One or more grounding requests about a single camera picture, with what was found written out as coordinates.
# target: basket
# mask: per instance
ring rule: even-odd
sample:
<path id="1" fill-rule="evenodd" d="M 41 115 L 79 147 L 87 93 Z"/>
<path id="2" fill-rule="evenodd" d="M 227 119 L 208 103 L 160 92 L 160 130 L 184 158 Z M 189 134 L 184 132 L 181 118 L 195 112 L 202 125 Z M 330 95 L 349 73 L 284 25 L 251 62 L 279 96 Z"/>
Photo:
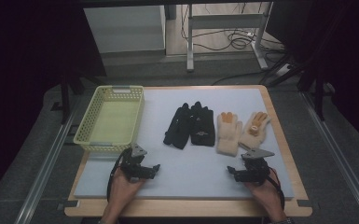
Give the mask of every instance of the basket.
<path id="1" fill-rule="evenodd" d="M 87 151 L 121 152 L 133 147 L 144 109 L 142 86 L 100 86 L 95 90 L 74 143 Z"/>

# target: white metal frame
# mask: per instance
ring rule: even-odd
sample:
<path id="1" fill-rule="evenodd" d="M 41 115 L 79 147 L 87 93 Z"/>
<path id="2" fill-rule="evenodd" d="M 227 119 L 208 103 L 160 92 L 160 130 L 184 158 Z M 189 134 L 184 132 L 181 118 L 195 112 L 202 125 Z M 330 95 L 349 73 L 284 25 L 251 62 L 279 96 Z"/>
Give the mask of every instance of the white metal frame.
<path id="1" fill-rule="evenodd" d="M 193 51 L 193 30 L 200 29 L 228 29 L 228 28 L 258 28 L 255 41 L 251 46 L 257 57 L 257 61 L 262 70 L 268 69 L 266 60 L 260 50 L 260 41 L 266 29 L 271 2 L 263 13 L 240 14 L 240 15 L 199 15 L 193 16 L 192 5 L 188 5 L 188 38 L 187 38 L 187 71 L 194 71 L 194 51 Z"/>

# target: wooden table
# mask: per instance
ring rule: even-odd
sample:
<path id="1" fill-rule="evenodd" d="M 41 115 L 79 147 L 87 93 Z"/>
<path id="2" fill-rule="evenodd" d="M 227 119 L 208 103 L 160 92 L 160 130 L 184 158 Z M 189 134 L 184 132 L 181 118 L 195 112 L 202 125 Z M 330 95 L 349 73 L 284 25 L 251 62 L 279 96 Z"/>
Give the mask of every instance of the wooden table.
<path id="1" fill-rule="evenodd" d="M 271 117 L 271 126 L 287 173 L 292 181 L 295 197 L 286 200 L 285 213 L 290 217 L 308 217 L 312 213 L 311 207 L 299 206 L 298 200 L 308 200 L 306 191 L 298 174 L 289 146 L 283 134 L 281 124 L 276 115 L 269 93 L 264 86 L 193 86 L 193 87 L 145 87 L 145 90 L 217 90 L 217 89 L 259 89 Z M 89 157 L 85 152 L 78 168 L 76 179 L 68 201 L 77 201 L 76 207 L 66 207 L 65 214 L 69 217 L 101 217 L 107 205 L 106 199 L 77 199 L 74 196 L 77 182 L 82 175 Z M 249 200 L 149 200 L 135 199 L 121 213 L 123 217 L 263 217 L 264 209 L 253 199 Z"/>

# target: beige glove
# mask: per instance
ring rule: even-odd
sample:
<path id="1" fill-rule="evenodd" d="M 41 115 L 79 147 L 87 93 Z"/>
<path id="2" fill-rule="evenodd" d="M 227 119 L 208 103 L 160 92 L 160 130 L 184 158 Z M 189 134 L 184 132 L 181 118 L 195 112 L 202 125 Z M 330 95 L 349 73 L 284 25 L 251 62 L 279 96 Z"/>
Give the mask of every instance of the beige glove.
<path id="1" fill-rule="evenodd" d="M 217 152 L 237 156 L 238 140 L 240 139 L 242 122 L 236 114 L 221 113 L 217 116 Z"/>
<path id="2" fill-rule="evenodd" d="M 245 124 L 240 144 L 249 148 L 260 147 L 266 139 L 266 125 L 270 120 L 271 118 L 266 113 L 254 112 Z"/>

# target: glove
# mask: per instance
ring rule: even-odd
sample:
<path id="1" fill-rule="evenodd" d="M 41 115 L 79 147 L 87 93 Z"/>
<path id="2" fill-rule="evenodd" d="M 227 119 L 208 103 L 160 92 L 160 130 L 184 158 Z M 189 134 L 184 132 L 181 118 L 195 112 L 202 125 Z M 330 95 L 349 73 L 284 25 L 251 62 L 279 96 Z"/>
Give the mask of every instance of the glove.
<path id="1" fill-rule="evenodd" d="M 237 156 L 238 140 L 242 130 L 242 122 L 237 120 L 237 115 L 231 112 L 217 116 L 217 152 Z"/>
<path id="2" fill-rule="evenodd" d="M 182 107 L 176 110 L 168 131 L 165 133 L 164 144 L 172 144 L 174 147 L 183 149 L 190 136 L 190 130 L 193 126 L 193 120 L 190 117 L 188 104 L 184 103 Z"/>
<path id="3" fill-rule="evenodd" d="M 208 109 L 208 106 L 202 108 L 201 103 L 197 102 L 191 106 L 191 115 L 194 121 L 190 132 L 191 143 L 213 147 L 215 141 L 213 110 Z"/>
<path id="4" fill-rule="evenodd" d="M 271 118 L 263 112 L 252 113 L 251 118 L 246 122 L 243 134 L 240 138 L 240 144 L 248 148 L 260 147 L 260 144 L 266 139 L 266 125 Z"/>

